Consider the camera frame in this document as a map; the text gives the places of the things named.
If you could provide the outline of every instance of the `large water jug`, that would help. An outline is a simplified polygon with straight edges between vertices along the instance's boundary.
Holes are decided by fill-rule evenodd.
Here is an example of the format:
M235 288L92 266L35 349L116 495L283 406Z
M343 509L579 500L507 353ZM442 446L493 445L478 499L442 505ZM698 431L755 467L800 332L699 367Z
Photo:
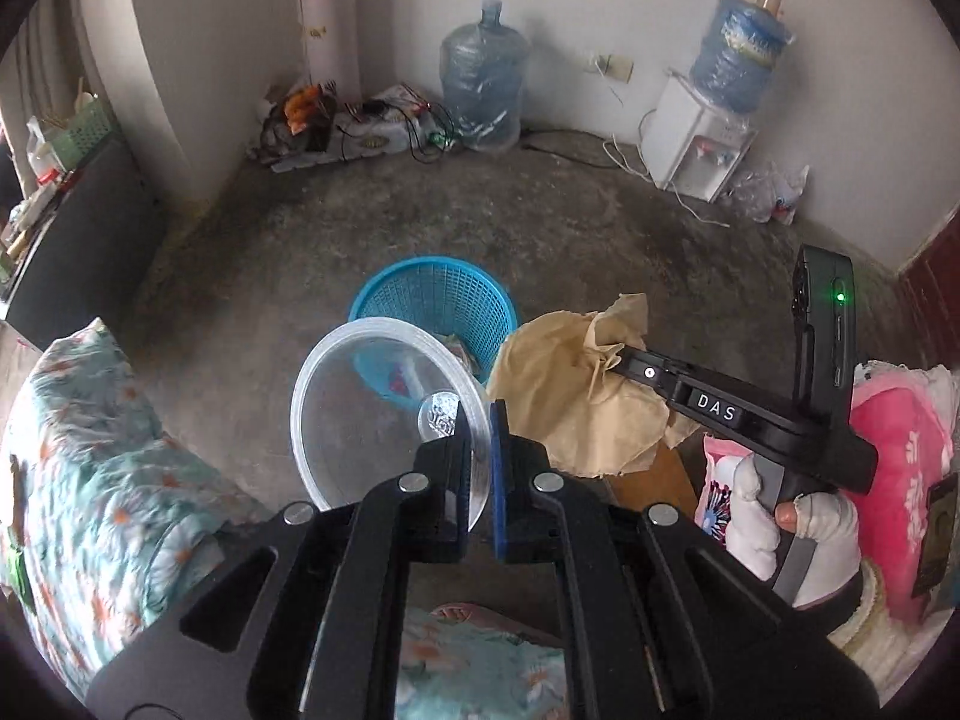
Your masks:
M768 10L746 0L719 0L690 80L713 103L750 114L792 40Z
M480 23L450 32L440 49L443 102L463 143L507 151L520 139L520 94L530 44L500 23L500 0L483 0Z

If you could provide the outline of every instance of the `floral blanket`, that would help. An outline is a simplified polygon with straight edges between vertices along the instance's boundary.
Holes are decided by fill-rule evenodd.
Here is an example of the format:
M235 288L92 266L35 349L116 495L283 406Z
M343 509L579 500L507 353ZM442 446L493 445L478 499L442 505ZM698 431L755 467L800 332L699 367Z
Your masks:
M213 570L216 533L270 514L168 436L102 322L55 341L0 445L0 584L82 700ZM408 608L401 720L565 720L563 651Z
M0 443L0 583L80 698L213 569L224 523L270 512L163 432L99 320L54 341Z

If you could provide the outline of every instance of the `plastic bag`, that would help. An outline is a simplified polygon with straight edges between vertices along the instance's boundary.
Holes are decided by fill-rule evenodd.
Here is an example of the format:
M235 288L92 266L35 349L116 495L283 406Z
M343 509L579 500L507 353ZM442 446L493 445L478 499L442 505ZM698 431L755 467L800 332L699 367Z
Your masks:
M781 224L790 224L809 173L810 165L789 175L774 162L769 162L763 170L741 170L733 177L724 204L759 223L774 218Z

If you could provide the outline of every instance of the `plastic lid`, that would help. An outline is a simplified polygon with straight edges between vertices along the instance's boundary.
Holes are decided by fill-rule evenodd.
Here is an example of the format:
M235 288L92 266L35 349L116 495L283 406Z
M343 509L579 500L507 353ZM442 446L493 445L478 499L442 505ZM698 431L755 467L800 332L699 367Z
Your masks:
M407 322L370 317L338 327L310 352L294 387L290 435L310 498L321 509L347 506L409 471L422 443L452 431L458 401L472 437L472 528L490 486L479 383L443 343Z
M59 175L59 170L55 167L51 167L47 172L37 175L37 186L43 186L44 184L49 184L51 181L56 181L56 177Z

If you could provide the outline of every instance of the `concrete floor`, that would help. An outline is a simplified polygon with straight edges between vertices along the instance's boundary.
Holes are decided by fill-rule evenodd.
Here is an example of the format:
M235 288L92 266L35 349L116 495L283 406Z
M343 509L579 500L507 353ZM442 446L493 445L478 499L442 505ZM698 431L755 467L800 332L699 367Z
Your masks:
M585 138L538 143L605 159ZM247 165L168 274L143 290L119 335L167 429L278 508L305 497L289 437L301 363L344 322L366 280L405 257L483 266L521 320L645 292L652 348L788 394L796 250L848 247L804 223L731 225L699 223L673 196L620 170L521 149L432 166L405 154L286 175ZM891 280L850 253L860 350L920 365ZM414 572L411 601L472 601L555 631L551 572L497 565L486 523L477 531L464 565Z

